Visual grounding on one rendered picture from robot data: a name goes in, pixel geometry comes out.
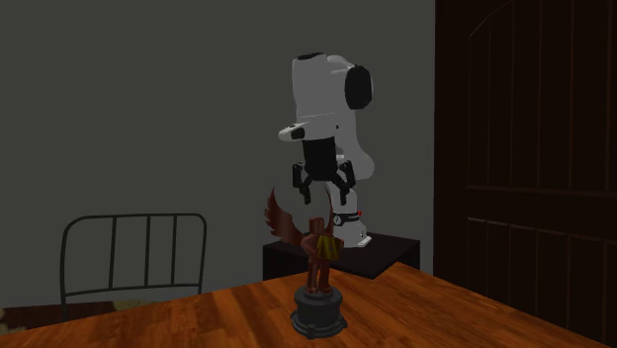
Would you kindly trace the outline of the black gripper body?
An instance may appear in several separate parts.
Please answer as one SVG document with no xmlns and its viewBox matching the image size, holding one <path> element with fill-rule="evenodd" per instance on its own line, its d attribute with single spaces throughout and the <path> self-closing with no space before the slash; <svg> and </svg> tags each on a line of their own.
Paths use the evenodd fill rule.
<svg viewBox="0 0 617 348">
<path fill-rule="evenodd" d="M 331 181 L 337 172 L 335 138 L 303 140 L 305 170 L 314 181 Z"/>
</svg>

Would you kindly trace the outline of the dark robot stand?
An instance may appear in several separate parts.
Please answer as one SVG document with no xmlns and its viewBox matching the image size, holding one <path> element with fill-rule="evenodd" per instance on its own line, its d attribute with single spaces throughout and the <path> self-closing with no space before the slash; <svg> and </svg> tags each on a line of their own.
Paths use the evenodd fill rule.
<svg viewBox="0 0 617 348">
<path fill-rule="evenodd" d="M 333 269 L 374 280 L 396 262 L 420 269 L 420 241 L 369 232 L 372 240 L 359 248 L 344 248 Z M 263 280 L 308 270 L 308 256 L 300 246 L 273 242 L 263 246 Z"/>
</svg>

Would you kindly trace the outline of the black metal chair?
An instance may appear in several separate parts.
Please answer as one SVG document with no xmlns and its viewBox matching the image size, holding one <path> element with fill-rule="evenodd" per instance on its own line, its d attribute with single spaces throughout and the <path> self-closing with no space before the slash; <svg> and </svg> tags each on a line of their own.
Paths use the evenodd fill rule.
<svg viewBox="0 0 617 348">
<path fill-rule="evenodd" d="M 115 262 L 116 262 L 116 244 L 118 222 L 123 218 L 144 218 L 145 219 L 145 244 L 144 244 L 144 261 L 143 261 L 143 282 L 138 286 L 123 286 L 116 287 L 115 282 Z M 170 276 L 167 284 L 153 285 L 149 282 L 149 256 L 150 256 L 150 236 L 151 223 L 153 218 L 172 218 L 172 246 L 170 259 Z M 176 282 L 176 251 L 177 251 L 177 232 L 179 218 L 197 218 L 201 223 L 201 255 L 199 262 L 198 281 L 196 283 L 177 283 Z M 80 290 L 68 292 L 66 290 L 66 253 L 69 233 L 72 228 L 85 220 L 109 219 L 111 221 L 110 243 L 109 243 L 109 261 L 107 286 L 105 288 Z M 203 292 L 205 260 L 207 251 L 208 239 L 208 223 L 205 217 L 198 213 L 150 213 L 150 214 L 115 214 L 115 215 L 89 215 L 75 218 L 63 230 L 59 254 L 59 295 L 60 295 L 60 318 L 62 322 L 69 320 L 69 308 L 67 299 L 71 297 L 79 297 L 84 295 L 103 294 L 123 291 L 140 291 L 151 289 L 172 289 L 172 288 L 195 288 L 196 294 L 200 295 Z"/>
</svg>

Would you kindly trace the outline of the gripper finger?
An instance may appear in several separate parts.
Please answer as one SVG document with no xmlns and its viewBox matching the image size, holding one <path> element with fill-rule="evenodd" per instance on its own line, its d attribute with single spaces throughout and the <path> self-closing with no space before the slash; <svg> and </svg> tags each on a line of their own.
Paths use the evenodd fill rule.
<svg viewBox="0 0 617 348">
<path fill-rule="evenodd" d="M 304 197 L 304 202 L 309 205 L 311 202 L 309 186 L 313 181 L 310 174 L 307 174 L 306 178 L 303 178 L 305 166 L 302 162 L 297 162 L 292 167 L 293 172 L 293 187 L 297 188 Z"/>
<path fill-rule="evenodd" d="M 340 205 L 345 206 L 348 194 L 356 185 L 353 164 L 350 160 L 345 160 L 338 164 L 338 170 L 343 174 L 343 177 L 339 174 L 336 175 L 335 186 L 339 189 Z"/>
</svg>

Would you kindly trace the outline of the brown winged figure statue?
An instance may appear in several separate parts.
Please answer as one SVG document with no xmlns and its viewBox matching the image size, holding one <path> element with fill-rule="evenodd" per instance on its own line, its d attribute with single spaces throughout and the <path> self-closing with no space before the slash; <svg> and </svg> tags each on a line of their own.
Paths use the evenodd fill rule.
<svg viewBox="0 0 617 348">
<path fill-rule="evenodd" d="M 299 246 L 308 257 L 306 284 L 294 295 L 297 308 L 291 314 L 293 328 L 309 340 L 332 337 L 347 327 L 341 313 L 343 297 L 329 284 L 330 265 L 340 259 L 344 246 L 334 235 L 334 212 L 327 219 L 312 217 L 308 232 L 300 232 L 291 214 L 277 203 L 274 193 L 267 199 L 264 212 L 271 233 L 281 241 Z"/>
</svg>

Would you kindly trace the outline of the dark wooden door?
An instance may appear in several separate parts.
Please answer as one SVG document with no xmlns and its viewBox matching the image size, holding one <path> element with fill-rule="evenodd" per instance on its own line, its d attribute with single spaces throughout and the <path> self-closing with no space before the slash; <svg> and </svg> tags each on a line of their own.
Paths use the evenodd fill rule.
<svg viewBox="0 0 617 348">
<path fill-rule="evenodd" d="M 435 18 L 435 276 L 617 348 L 617 0 Z"/>
</svg>

